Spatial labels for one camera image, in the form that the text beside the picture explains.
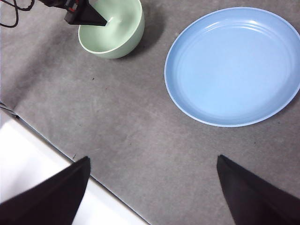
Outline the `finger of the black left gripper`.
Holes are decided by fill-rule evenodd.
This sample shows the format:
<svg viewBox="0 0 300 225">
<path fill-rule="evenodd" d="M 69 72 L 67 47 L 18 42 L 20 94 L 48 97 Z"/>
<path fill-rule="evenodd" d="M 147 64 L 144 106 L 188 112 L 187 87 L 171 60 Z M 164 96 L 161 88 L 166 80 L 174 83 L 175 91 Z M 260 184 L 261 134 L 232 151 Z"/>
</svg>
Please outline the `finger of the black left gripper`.
<svg viewBox="0 0 300 225">
<path fill-rule="evenodd" d="M 107 20 L 89 2 L 80 2 L 77 7 L 76 24 L 106 26 Z"/>
</svg>

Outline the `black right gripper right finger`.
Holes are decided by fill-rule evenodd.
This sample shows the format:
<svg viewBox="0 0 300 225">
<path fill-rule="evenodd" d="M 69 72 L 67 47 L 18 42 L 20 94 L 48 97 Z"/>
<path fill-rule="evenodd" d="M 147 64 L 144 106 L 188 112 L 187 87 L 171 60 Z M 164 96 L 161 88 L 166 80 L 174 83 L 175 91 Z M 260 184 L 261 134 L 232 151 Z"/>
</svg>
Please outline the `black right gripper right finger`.
<svg viewBox="0 0 300 225">
<path fill-rule="evenodd" d="M 217 158 L 222 192 L 237 225 L 298 225 L 299 198 L 277 188 L 224 155 Z"/>
</svg>

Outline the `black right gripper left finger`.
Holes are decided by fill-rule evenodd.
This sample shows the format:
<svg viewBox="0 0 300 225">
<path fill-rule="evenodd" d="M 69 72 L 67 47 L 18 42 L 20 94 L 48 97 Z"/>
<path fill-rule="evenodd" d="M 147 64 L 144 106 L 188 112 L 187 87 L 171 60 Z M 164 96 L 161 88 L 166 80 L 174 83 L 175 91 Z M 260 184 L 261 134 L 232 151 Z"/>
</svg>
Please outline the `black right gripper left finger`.
<svg viewBox="0 0 300 225">
<path fill-rule="evenodd" d="M 70 225 L 90 177 L 90 158 L 83 157 L 33 188 L 0 205 L 2 225 Z"/>
</svg>

